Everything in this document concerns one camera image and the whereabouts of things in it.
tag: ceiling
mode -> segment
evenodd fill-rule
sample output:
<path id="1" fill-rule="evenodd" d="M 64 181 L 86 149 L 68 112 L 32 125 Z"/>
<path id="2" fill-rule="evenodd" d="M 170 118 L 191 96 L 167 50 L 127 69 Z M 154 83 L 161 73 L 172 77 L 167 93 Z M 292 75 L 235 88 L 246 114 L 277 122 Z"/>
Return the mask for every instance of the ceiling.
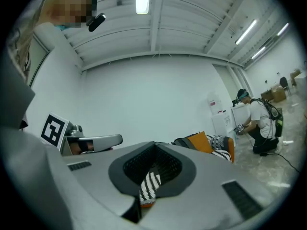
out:
<path id="1" fill-rule="evenodd" d="M 117 59 L 158 54 L 195 54 L 247 67 L 259 48 L 287 23 L 277 0 L 150 0 L 136 13 L 135 0 L 97 0 L 106 21 L 94 32 L 62 31 L 89 69 Z M 256 19 L 237 46 L 235 41 Z"/>

